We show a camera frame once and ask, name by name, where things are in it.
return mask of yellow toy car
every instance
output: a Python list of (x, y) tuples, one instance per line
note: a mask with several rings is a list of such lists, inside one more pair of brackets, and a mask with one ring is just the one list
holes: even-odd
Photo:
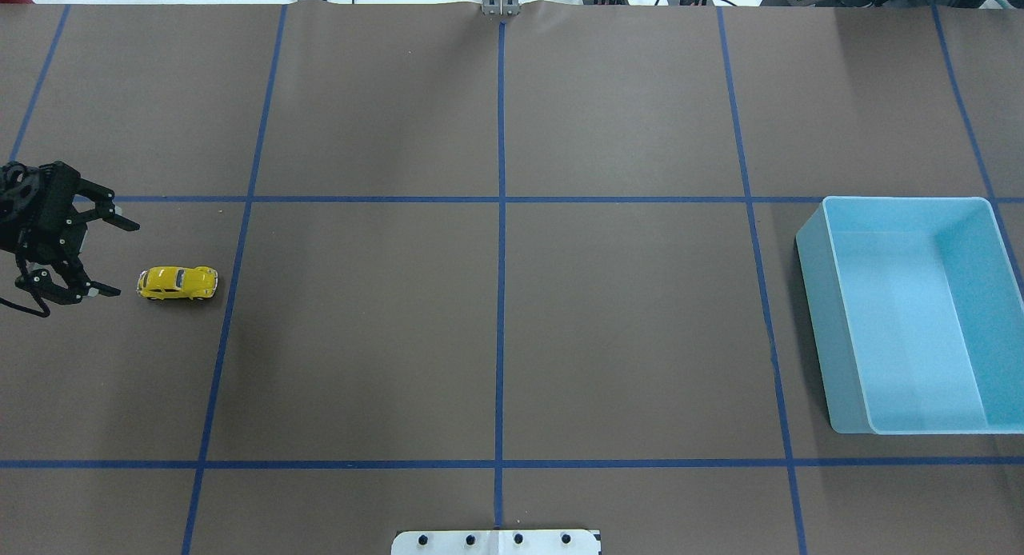
[(154, 267), (138, 274), (138, 294), (150, 301), (213, 297), (217, 271), (212, 267)]

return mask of light blue container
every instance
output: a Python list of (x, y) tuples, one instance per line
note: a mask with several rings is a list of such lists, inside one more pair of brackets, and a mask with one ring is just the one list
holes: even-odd
[(981, 198), (825, 198), (797, 234), (840, 433), (1024, 433), (1024, 304)]

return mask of toy car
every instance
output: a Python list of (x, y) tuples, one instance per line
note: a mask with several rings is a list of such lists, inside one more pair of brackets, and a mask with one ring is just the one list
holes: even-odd
[(212, 267), (154, 267), (138, 274), (138, 294), (150, 301), (213, 297), (217, 271)]

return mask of gray table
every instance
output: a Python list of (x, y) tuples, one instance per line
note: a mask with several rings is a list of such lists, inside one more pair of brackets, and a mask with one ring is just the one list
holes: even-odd
[[(83, 256), (124, 296), (0, 312), (0, 552), (1024, 552), (1024, 438), (831, 431), (794, 248), (823, 196), (892, 195), (991, 199), (1024, 250), (1022, 42), (962, 9), (0, 7), (0, 153), (142, 223)], [(217, 300), (134, 297), (161, 264)]]

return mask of blue plastic bin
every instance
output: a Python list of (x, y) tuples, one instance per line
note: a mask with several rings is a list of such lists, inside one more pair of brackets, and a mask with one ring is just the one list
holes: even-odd
[(1024, 304), (987, 201), (825, 198), (797, 234), (840, 433), (1024, 433)]

